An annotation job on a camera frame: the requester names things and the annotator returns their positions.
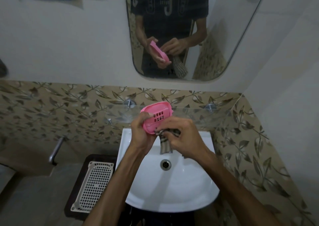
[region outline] reflected pink soap dish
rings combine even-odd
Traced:
[[[158,48],[158,46],[156,45],[154,41],[150,43],[150,46],[154,49],[154,51],[156,51],[159,57],[164,59],[166,62],[169,62],[168,56],[163,51],[161,51],[160,48]]]
[[[143,129],[149,134],[155,134],[155,130],[162,121],[173,114],[172,106],[169,102],[162,101],[144,107],[141,112],[153,113],[152,118],[146,119]]]

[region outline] white wall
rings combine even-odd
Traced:
[[[254,26],[220,78],[154,80],[134,69],[125,0],[0,0],[0,58],[11,80],[243,92],[260,69]]]
[[[263,0],[256,17],[286,31],[244,94],[319,222],[318,14],[319,0]]]

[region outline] white sink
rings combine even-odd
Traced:
[[[207,147],[214,152],[209,132],[200,131]],[[126,203],[139,209],[154,212],[193,211],[212,203],[219,189],[201,166],[192,159],[184,159],[177,151],[160,155],[157,138],[143,159],[135,176]],[[116,168],[131,141],[131,129],[123,129]],[[163,159],[171,162],[168,171],[162,170]]]

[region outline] metal pipe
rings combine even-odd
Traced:
[[[56,166],[57,163],[54,161],[55,156],[57,155],[57,153],[59,152],[59,149],[61,148],[61,145],[63,143],[63,141],[65,140],[65,137],[61,137],[57,143],[57,145],[55,146],[52,154],[49,157],[49,163]]]

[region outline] dark t-shirt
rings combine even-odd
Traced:
[[[131,0],[131,13],[143,16],[147,38],[161,47],[172,38],[189,36],[191,22],[208,15],[208,0]]]

